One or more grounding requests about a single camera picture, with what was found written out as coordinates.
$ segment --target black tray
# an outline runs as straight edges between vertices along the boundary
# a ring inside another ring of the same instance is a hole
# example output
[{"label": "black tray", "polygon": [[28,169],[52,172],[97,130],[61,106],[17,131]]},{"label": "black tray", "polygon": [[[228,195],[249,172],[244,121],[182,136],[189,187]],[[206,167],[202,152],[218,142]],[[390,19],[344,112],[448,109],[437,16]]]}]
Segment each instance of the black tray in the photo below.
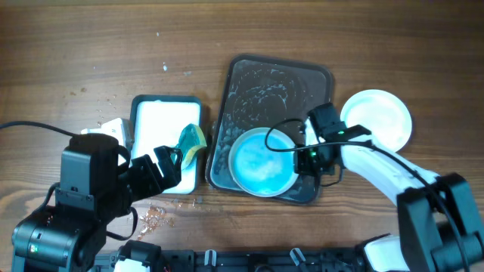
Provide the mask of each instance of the black tray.
[{"label": "black tray", "polygon": [[[205,178],[219,190],[246,193],[235,183],[228,170],[228,153],[234,141],[245,131],[272,127],[289,118],[307,118],[307,112],[328,103],[333,78],[323,66],[254,55],[237,56],[230,64],[219,117],[206,165]],[[299,124],[278,128],[294,143],[304,144]],[[306,205],[317,199],[320,181],[299,176],[285,193],[272,199]]]}]

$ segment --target wooden table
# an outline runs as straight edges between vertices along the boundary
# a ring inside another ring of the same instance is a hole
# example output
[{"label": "wooden table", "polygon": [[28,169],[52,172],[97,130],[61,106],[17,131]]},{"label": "wooden table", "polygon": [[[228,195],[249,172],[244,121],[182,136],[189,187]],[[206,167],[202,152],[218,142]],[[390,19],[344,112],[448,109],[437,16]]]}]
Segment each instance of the wooden table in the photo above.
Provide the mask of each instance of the wooden table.
[{"label": "wooden table", "polygon": [[[400,97],[414,122],[401,154],[463,175],[483,213],[483,10],[482,2],[423,1],[2,8],[0,122],[79,132],[128,118],[138,94],[198,96],[213,121],[235,55],[310,61],[334,74],[339,110],[369,88]],[[14,227],[59,181],[68,140],[40,128],[0,132],[0,270],[10,270]],[[142,238],[163,249],[315,249],[398,233],[395,206],[356,175],[309,207],[223,193],[205,182],[192,195],[135,204],[142,215],[150,206],[173,218],[174,226]],[[120,218],[109,228],[128,233],[131,223]],[[121,244],[108,239],[104,252]]]}]

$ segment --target yellow sponge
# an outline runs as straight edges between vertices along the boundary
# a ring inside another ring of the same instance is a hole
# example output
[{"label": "yellow sponge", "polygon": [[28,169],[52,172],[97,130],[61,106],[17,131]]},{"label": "yellow sponge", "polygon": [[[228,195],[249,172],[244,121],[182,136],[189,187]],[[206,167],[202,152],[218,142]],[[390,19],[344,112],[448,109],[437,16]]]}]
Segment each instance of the yellow sponge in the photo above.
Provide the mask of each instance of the yellow sponge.
[{"label": "yellow sponge", "polygon": [[181,131],[180,139],[175,148],[179,148],[183,153],[183,160],[181,161],[181,170],[187,168],[198,150],[206,147],[205,136],[202,129],[198,125],[190,124]]}]

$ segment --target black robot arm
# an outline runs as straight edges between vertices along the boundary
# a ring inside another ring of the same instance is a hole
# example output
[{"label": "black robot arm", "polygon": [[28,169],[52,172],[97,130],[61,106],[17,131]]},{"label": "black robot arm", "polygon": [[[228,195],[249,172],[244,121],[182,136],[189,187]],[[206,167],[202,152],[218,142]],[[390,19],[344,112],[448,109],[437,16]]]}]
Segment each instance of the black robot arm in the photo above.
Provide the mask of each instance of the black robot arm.
[{"label": "black robot arm", "polygon": [[181,180],[178,149],[158,147],[158,166],[145,155],[133,159],[130,168],[118,166],[120,151],[128,154],[104,134],[75,135],[70,140],[62,153],[55,206],[39,207],[15,228],[12,271],[88,270],[107,235],[129,238],[107,231],[114,218],[135,212],[134,201],[162,193]]}]

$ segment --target white plate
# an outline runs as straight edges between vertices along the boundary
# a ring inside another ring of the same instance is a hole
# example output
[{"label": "white plate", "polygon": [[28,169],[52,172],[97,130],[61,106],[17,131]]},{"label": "white plate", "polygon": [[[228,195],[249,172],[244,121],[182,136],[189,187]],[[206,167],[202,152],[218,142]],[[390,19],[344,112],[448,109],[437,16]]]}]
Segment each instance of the white plate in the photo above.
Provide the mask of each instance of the white plate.
[{"label": "white plate", "polygon": [[341,120],[347,127],[363,125],[386,148],[396,152],[410,139],[411,117],[395,95],[381,90],[360,91],[345,103]]}]

